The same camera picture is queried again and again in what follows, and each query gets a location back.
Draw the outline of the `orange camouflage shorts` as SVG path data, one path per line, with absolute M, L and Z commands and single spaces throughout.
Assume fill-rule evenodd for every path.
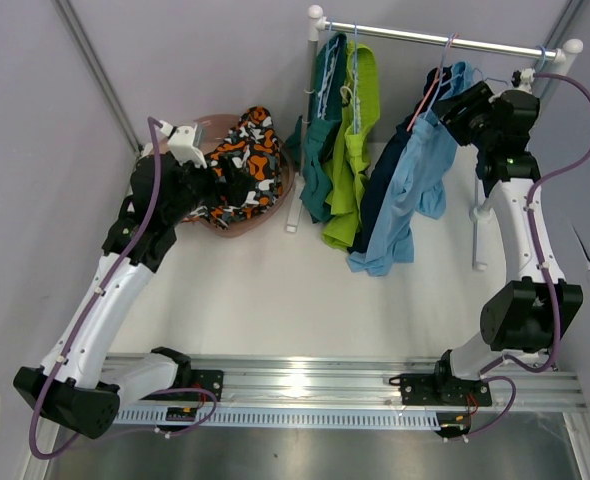
M 249 227 L 277 207 L 285 193 L 282 144 L 271 113 L 263 106 L 246 110 L 226 136 L 205 155 L 216 193 L 185 218 L 228 231 Z

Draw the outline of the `blue wire hanger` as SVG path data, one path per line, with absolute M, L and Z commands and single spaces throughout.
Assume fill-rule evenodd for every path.
M 539 73 L 543 70 L 543 68 L 546 64 L 546 59 L 547 59 L 546 48 L 543 45 L 538 45 L 537 49 L 539 49 L 541 52 L 540 57 L 539 57 L 537 63 L 535 64 L 535 66 L 532 69 L 529 69 L 529 70 L 532 70 L 534 73 Z M 485 81 L 485 82 L 491 81 L 494 83 L 499 83 L 499 84 L 509 87 L 509 88 L 511 88 L 513 86 L 512 81 L 506 80 L 503 78 L 494 78 L 494 77 L 488 76 L 479 68 L 475 68 L 474 72 L 479 75 L 479 77 L 482 81 Z

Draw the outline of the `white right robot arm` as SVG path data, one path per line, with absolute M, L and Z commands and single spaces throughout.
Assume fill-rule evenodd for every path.
M 434 112 L 459 145 L 477 150 L 484 201 L 473 216 L 494 214 L 506 265 L 506 284 L 483 306 L 479 333 L 445 352 L 435 366 L 433 395 L 450 404 L 468 385 L 485 385 L 489 372 L 505 363 L 530 373 L 553 367 L 583 292 L 567 282 L 544 222 L 543 178 L 528 150 L 539 99 L 527 86 L 495 94 L 480 81 L 436 102 Z

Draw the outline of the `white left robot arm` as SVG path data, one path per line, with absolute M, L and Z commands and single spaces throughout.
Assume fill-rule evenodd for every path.
M 96 439 L 132 403 L 194 395 L 190 357 L 167 347 L 112 378 L 101 370 L 131 306 L 174 245 L 177 225 L 200 207 L 223 204 L 230 186 L 252 184 L 241 173 L 226 181 L 225 173 L 212 163 L 180 164 L 170 154 L 137 162 L 78 311 L 41 364 L 20 368 L 14 378 L 36 417 Z

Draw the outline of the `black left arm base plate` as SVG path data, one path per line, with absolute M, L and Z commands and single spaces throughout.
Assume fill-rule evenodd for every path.
M 213 393 L 217 400 L 221 399 L 224 386 L 224 372 L 213 369 L 194 369 L 189 377 L 179 381 L 177 388 L 201 388 Z M 178 393 L 177 398 L 182 401 L 209 402 L 210 397 L 201 393 Z

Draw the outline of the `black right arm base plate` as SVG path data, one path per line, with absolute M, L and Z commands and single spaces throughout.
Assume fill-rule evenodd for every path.
M 490 387 L 482 381 L 461 380 L 436 374 L 406 373 L 388 379 L 397 387 L 405 406 L 472 406 L 490 407 Z

